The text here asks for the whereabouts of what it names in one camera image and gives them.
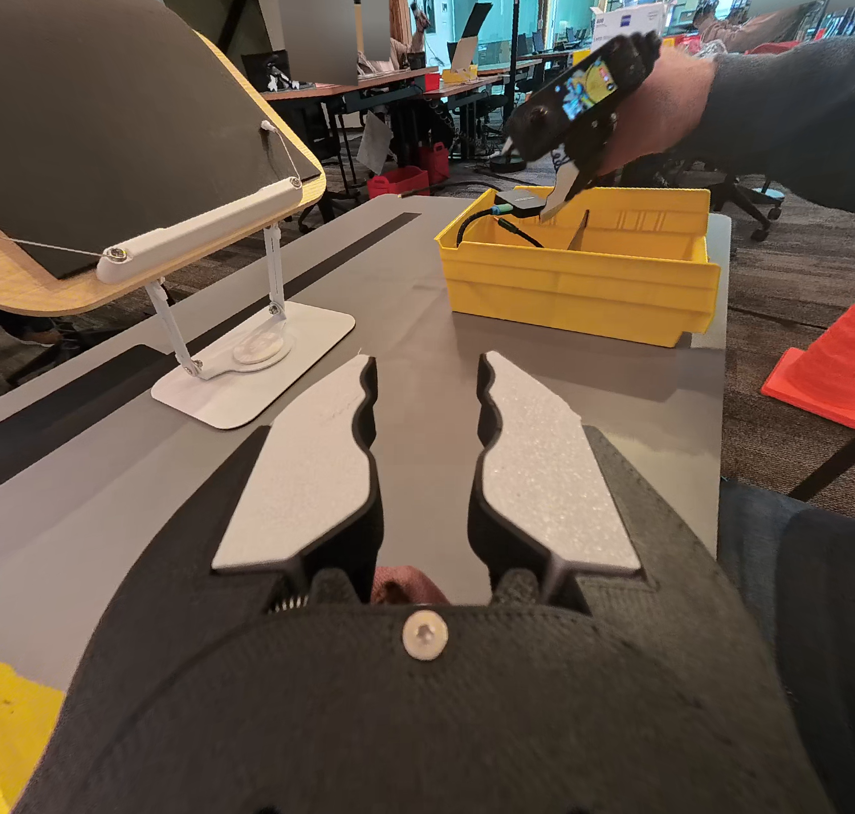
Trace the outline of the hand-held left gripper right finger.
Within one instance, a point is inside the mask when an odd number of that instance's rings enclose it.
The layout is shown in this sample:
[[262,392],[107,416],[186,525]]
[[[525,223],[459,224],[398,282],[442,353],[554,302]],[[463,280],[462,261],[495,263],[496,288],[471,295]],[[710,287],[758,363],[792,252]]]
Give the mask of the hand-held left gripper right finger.
[[480,355],[480,453],[468,543],[490,588],[514,572],[538,601],[583,601],[585,580],[642,584],[642,563],[579,413],[497,350]]

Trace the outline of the background wooden desk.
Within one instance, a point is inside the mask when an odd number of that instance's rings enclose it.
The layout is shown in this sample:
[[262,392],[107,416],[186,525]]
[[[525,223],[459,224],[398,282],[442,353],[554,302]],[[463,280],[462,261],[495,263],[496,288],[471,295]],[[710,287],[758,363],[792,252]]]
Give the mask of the background wooden desk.
[[346,153],[350,169],[350,180],[357,183],[354,157],[350,150],[344,118],[348,114],[367,114],[373,111],[377,116],[385,115],[393,138],[403,149],[404,159],[409,158],[417,136],[409,137],[407,126],[403,124],[406,115],[411,113],[414,100],[425,100],[428,90],[427,78],[439,79],[437,67],[416,70],[400,70],[381,73],[375,76],[363,76],[356,85],[318,84],[311,88],[286,90],[275,93],[262,93],[262,97],[271,104],[285,104],[289,108],[299,108],[319,103],[324,108],[327,125],[338,140],[338,166],[343,180],[346,168],[342,152]]

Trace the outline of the red plastic bin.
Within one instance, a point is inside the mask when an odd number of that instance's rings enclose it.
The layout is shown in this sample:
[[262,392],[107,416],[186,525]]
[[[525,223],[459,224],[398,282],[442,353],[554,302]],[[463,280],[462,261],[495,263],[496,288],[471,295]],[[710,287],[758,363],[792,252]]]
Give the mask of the red plastic bin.
[[427,173],[431,187],[444,183],[450,177],[450,155],[442,142],[419,147],[419,166]]
[[374,175],[367,181],[369,199],[385,195],[397,197],[429,196],[430,179],[421,167],[406,165]]

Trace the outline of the white printed carton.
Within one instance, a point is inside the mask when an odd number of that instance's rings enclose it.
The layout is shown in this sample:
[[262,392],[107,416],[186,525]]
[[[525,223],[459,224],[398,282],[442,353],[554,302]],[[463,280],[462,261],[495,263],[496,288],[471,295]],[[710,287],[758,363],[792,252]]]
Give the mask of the white printed carton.
[[657,2],[641,4],[627,8],[616,8],[604,12],[597,6],[592,6],[593,37],[590,50],[597,50],[609,40],[617,36],[639,33],[646,35],[650,32],[664,36],[668,4]]

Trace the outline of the orange traffic cone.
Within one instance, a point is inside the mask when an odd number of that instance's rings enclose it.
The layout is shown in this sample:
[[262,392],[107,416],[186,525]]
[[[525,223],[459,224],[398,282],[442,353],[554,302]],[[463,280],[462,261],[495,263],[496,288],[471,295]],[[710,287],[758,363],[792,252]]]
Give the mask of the orange traffic cone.
[[806,350],[785,351],[761,393],[854,428],[854,306]]

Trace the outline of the dark monitor with wooden back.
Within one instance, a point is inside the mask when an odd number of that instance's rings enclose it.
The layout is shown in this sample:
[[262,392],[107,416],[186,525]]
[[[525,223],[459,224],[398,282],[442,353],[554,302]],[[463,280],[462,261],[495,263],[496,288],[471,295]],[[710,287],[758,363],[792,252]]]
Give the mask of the dark monitor with wooden back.
[[85,313],[317,204],[326,176],[160,0],[2,0],[2,310]]

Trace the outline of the person's right forearm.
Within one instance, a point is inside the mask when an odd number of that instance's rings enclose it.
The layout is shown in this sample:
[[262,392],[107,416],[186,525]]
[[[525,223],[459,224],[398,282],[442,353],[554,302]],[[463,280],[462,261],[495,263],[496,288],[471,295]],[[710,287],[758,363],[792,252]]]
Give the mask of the person's right forearm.
[[765,175],[817,205],[854,212],[854,39],[780,54],[721,54],[698,126],[676,150]]

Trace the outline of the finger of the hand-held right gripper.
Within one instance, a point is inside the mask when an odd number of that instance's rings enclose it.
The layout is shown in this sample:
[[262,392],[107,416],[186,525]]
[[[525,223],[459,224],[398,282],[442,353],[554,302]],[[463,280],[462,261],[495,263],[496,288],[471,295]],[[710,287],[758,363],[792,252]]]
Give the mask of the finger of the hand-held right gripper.
[[575,161],[566,160],[557,167],[554,187],[546,195],[541,210],[541,220],[550,221],[564,206],[591,187],[595,174],[587,167],[579,167]]

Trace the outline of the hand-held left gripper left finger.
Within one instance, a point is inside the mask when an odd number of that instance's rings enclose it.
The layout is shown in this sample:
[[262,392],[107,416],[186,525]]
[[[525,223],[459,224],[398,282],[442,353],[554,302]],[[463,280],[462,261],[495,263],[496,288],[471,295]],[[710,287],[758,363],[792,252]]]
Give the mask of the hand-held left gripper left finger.
[[220,573],[339,568],[373,576],[384,527],[375,441],[376,359],[357,355],[269,427],[212,560]]

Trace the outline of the person's right hand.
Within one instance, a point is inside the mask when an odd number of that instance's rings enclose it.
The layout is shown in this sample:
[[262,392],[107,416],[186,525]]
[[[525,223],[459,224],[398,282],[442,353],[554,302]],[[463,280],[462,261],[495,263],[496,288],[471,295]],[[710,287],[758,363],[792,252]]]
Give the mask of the person's right hand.
[[700,123],[716,72],[714,58],[662,49],[648,78],[618,106],[598,176],[662,154],[688,136]]

